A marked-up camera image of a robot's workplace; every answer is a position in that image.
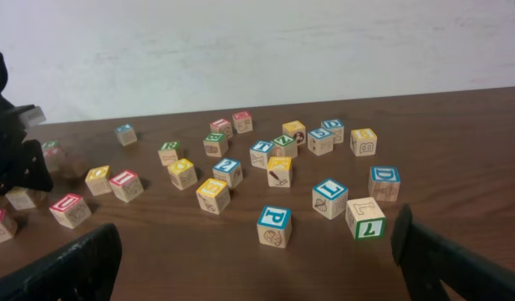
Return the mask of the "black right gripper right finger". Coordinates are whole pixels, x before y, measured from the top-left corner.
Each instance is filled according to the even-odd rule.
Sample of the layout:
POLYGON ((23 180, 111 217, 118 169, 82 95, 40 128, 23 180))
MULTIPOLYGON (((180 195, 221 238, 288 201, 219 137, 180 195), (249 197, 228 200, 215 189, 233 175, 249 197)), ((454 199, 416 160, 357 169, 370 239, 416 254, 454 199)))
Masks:
POLYGON ((390 242, 413 300, 448 300, 445 286, 466 300, 515 300, 514 272, 415 222, 407 205, 395 220, 390 242))

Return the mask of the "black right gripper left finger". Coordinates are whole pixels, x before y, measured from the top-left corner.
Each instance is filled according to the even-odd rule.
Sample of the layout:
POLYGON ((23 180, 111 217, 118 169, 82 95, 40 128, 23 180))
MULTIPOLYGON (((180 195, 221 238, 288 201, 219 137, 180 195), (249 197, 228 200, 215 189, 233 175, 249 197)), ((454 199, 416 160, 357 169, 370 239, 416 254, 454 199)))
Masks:
POLYGON ((113 223, 0 278, 0 300, 109 300, 122 258, 113 223))

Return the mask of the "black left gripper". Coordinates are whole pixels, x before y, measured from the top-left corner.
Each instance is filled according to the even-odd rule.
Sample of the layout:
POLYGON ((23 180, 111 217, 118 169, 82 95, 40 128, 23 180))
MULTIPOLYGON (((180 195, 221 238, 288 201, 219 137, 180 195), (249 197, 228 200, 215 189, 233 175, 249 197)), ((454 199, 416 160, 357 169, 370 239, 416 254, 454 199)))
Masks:
POLYGON ((17 107, 8 102, 2 96, 7 82, 8 70, 0 52, 0 195, 15 186, 49 192, 54 183, 45 165, 41 144, 25 139, 27 126, 20 118, 35 106, 17 107))

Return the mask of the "yellow C wooden block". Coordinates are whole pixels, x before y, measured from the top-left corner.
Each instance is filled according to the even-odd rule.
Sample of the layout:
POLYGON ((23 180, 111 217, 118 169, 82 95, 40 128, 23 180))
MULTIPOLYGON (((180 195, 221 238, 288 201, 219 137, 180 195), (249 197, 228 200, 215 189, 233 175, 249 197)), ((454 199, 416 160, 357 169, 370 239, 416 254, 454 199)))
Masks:
POLYGON ((37 207, 47 196, 45 191, 15 186, 5 194, 5 197, 17 210, 26 210, 37 207))

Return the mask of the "green R wooden block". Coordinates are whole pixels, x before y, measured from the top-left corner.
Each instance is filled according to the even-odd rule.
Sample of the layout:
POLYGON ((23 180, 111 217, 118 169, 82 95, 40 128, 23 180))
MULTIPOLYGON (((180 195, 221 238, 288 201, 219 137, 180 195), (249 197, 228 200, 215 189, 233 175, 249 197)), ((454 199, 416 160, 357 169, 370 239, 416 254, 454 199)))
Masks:
POLYGON ((183 149, 178 140, 164 142, 158 150, 158 155, 163 166, 169 166, 183 158, 183 149))

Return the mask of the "yellow O wooden block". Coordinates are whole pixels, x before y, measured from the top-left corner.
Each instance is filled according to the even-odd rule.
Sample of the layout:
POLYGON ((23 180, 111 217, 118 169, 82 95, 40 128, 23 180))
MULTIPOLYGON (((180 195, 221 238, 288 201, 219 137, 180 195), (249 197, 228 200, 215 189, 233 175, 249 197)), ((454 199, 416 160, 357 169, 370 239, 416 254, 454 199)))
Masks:
POLYGON ((112 192, 110 186, 110 166, 90 169, 84 181, 93 196, 112 192))

